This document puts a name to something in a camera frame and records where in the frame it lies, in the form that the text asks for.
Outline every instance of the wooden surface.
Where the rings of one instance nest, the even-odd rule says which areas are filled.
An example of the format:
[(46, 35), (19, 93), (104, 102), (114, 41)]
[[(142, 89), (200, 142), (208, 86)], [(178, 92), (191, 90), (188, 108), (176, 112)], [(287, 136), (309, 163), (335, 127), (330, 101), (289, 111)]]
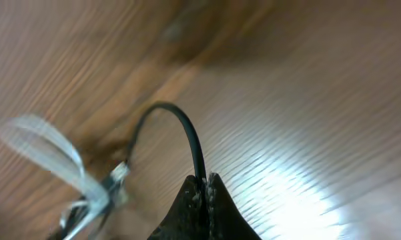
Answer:
[[(263, 239), (401, 239), (401, 0), (272, 5), (214, 1), (169, 42), (180, 1), (0, 1), (0, 122), (48, 119), (101, 177), (173, 101)], [(158, 111), (106, 239), (145, 239), (192, 173)], [(44, 239), (76, 197), (0, 143), (0, 239)]]

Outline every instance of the black wire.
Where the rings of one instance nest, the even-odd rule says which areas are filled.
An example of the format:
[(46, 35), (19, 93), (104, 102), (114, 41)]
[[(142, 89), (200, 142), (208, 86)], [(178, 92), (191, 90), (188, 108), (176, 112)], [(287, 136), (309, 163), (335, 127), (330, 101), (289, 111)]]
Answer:
[(202, 153), (202, 147), (200, 146), (199, 137), (197, 136), (193, 123), (191, 123), (188, 116), (173, 103), (157, 102), (154, 103), (144, 112), (144, 114), (141, 116), (141, 119), (138, 121), (138, 124), (135, 127), (132, 138), (129, 141), (129, 145), (127, 146), (127, 159), (125, 160), (126, 164), (130, 165), (131, 156), (133, 153), (133, 149), (137, 143), (139, 132), (141, 131), (141, 128), (145, 123), (147, 116), (155, 109), (168, 110), (171, 113), (173, 113), (176, 117), (178, 117), (179, 121), (183, 125), (185, 134), (187, 135), (188, 138), (189, 146), (191, 148), (191, 154), (193, 155), (195, 176), (197, 178), (197, 181), (202, 183), (203, 179), (206, 180), (206, 168)]
[[(149, 107), (141, 116), (139, 119), (137, 125), (135, 126), (135, 129), (132, 133), (131, 139), (129, 140), (129, 143), (127, 145), (127, 157), (125, 159), (125, 164), (130, 166), (131, 164), (131, 157), (133, 155), (133, 150), (135, 148), (135, 145), (138, 140), (139, 133), (141, 131), (141, 128), (143, 124), (145, 123), (145, 120), (147, 119), (148, 115), (154, 111), (155, 109), (165, 109), (173, 113), (181, 122), (185, 134), (187, 135), (189, 146), (191, 149), (191, 154), (193, 155), (193, 164), (194, 164), (194, 173), (195, 173), (195, 178), (197, 181), (197, 189), (201, 192), (202, 194), (202, 202), (206, 202), (206, 168), (205, 168), (205, 161), (202, 153), (202, 147), (200, 146), (200, 140), (199, 137), (197, 136), (197, 133), (195, 132), (193, 123), (189, 120), (188, 116), (176, 105), (173, 103), (167, 103), (167, 102), (157, 102), (154, 103), (151, 107)], [(201, 219), (200, 221), (203, 223), (207, 223), (208, 221), (208, 211), (206, 209), (206, 204), (203, 204), (202, 210), (201, 210)], [(86, 207), (76, 207), (71, 210), (69, 217), (67, 219), (67, 224), (64, 229), (62, 229), (62, 238), (64, 238), (74, 227), (75, 224), (77, 224), (87, 213), (87, 208)], [(109, 214), (111, 213), (111, 210), (109, 210), (107, 213), (104, 213), (105, 216), (103, 220), (100, 223), (100, 226), (98, 229), (95, 231), (93, 234), (93, 238), (100, 232), (102, 227), (105, 225), (105, 222), (107, 221)]]

